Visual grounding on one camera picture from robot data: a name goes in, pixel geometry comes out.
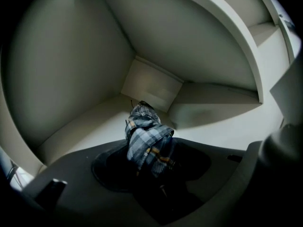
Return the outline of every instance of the checkered cloth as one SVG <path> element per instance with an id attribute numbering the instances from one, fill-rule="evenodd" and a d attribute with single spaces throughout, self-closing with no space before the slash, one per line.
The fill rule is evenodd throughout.
<path id="1" fill-rule="evenodd" d="M 137 175 L 144 163 L 155 177 L 174 166 L 173 134 L 174 130 L 161 124 L 148 103 L 141 101 L 133 108 L 126 121 L 125 137 L 129 145 L 127 159 L 137 166 Z"/>

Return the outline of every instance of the plaid shirt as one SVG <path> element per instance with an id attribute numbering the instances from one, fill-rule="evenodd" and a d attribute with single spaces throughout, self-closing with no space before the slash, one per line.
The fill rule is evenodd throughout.
<path id="1" fill-rule="evenodd" d="M 129 145 L 127 159 L 137 166 L 137 175 L 144 163 L 155 177 L 174 166 L 173 134 L 174 130 L 161 124 L 148 103 L 141 101 L 133 108 L 126 121 L 125 137 Z"/>

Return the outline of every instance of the plaid fabric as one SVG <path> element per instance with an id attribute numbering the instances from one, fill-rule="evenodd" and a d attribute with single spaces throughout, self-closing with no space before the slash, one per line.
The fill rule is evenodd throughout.
<path id="1" fill-rule="evenodd" d="M 162 125 L 155 110 L 146 102 L 136 105 L 126 121 L 125 137 L 129 144 L 127 159 L 140 172 L 144 163 L 155 177 L 174 165 L 174 130 Z"/>

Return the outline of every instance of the folded cloth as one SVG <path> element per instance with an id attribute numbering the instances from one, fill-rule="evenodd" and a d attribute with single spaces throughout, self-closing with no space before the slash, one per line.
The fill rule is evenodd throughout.
<path id="1" fill-rule="evenodd" d="M 127 159 L 136 165 L 137 175 L 144 163 L 156 178 L 172 170 L 176 146 L 171 140 L 174 130 L 161 124 L 155 110 L 141 101 L 133 108 L 126 123 Z"/>

